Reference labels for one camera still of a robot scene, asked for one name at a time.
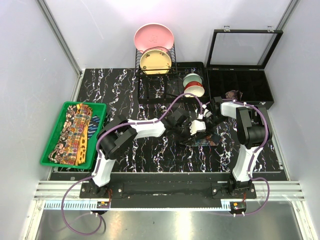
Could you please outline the navy floral tie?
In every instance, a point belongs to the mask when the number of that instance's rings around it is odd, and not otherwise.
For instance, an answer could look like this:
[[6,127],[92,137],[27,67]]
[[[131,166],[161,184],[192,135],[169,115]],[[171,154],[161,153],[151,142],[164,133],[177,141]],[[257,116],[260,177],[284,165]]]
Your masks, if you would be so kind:
[[188,139],[182,140],[180,143],[190,147],[216,147],[222,141],[222,137],[217,133],[210,134],[200,132]]

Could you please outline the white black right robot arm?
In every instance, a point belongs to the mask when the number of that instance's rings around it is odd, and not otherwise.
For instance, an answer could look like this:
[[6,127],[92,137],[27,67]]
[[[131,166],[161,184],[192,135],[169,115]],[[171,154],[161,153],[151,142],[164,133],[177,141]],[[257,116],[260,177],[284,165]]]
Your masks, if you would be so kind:
[[235,99],[224,101],[214,97],[209,102],[213,124],[218,125],[227,118],[236,121],[240,150],[226,190],[232,198],[239,198],[252,188],[253,171],[263,147],[273,136],[270,118],[264,105],[252,105]]

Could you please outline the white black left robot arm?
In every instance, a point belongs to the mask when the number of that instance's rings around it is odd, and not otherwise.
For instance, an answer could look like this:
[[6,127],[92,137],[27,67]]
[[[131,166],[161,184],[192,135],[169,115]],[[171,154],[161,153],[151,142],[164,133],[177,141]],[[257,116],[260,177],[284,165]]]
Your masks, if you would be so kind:
[[132,120],[124,115],[115,117],[97,135],[97,160],[89,181],[90,192],[97,198],[108,193],[114,164],[134,140],[173,134],[184,140],[191,136],[190,125],[190,114],[182,108],[149,120]]

